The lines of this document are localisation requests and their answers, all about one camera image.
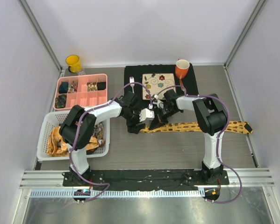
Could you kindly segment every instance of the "yellow fabric with black dots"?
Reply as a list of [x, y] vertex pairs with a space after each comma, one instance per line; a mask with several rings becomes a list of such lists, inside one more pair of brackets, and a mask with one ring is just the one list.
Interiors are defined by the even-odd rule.
[[[227, 132], [234, 132], [239, 134], [252, 134], [253, 130], [248, 122], [245, 121], [231, 121], [226, 129]], [[175, 123], [166, 124], [154, 130], [149, 130], [149, 127], [143, 128], [142, 133], [154, 132], [202, 132], [197, 122], [189, 123]]]

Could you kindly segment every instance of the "white backdrop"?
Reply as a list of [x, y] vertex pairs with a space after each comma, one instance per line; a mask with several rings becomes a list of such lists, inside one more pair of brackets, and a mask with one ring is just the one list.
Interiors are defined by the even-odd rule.
[[0, 1], [0, 224], [12, 223], [57, 77], [18, 1]]
[[280, 0], [267, 1], [230, 65], [256, 158], [280, 194]]
[[58, 60], [85, 65], [227, 60], [257, 0], [28, 0]]

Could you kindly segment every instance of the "orange mug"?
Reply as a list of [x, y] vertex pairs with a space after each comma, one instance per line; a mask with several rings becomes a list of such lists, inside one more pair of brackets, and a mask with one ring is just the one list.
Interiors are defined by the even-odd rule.
[[178, 59], [175, 67], [176, 77], [179, 79], [184, 78], [187, 75], [189, 67], [190, 67], [190, 62], [184, 59]]

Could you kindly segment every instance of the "pink organizer tray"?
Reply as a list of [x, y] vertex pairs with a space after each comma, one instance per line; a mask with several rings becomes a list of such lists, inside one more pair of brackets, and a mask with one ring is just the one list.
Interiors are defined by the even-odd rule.
[[[72, 81], [78, 81], [78, 91], [75, 93], [58, 93], [59, 87], [62, 82], [68, 82], [70, 86]], [[99, 91], [87, 91], [87, 83], [99, 83], [106, 82], [107, 88], [105, 90]], [[55, 107], [56, 97], [65, 94], [67, 96], [65, 108], [57, 109]], [[108, 100], [108, 77], [106, 74], [95, 74], [95, 75], [85, 75], [85, 76], [70, 76], [62, 77], [57, 81], [56, 94], [54, 98], [54, 108], [56, 111], [70, 110], [75, 105], [80, 105], [82, 107], [90, 107], [99, 104], [106, 103]]]

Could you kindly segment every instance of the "yellow cloth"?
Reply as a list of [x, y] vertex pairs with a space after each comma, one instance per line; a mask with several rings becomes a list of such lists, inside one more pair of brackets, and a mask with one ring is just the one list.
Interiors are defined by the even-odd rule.
[[[253, 132], [248, 122], [231, 121], [226, 129], [227, 132], [251, 134]], [[154, 130], [149, 130], [149, 127], [143, 128], [142, 133], [154, 132], [202, 132], [197, 122], [167, 124]]]
[[[47, 144], [47, 155], [52, 157], [58, 156], [69, 156], [67, 144], [63, 141], [62, 136], [59, 133], [60, 126], [54, 127], [50, 132], [48, 137], [48, 144]], [[102, 129], [99, 134], [98, 138], [102, 139], [104, 134], [104, 130]], [[98, 139], [94, 136], [90, 138], [89, 144], [86, 145], [86, 150], [95, 151], [98, 147], [103, 147], [106, 143], [105, 139], [101, 140], [99, 145]]]

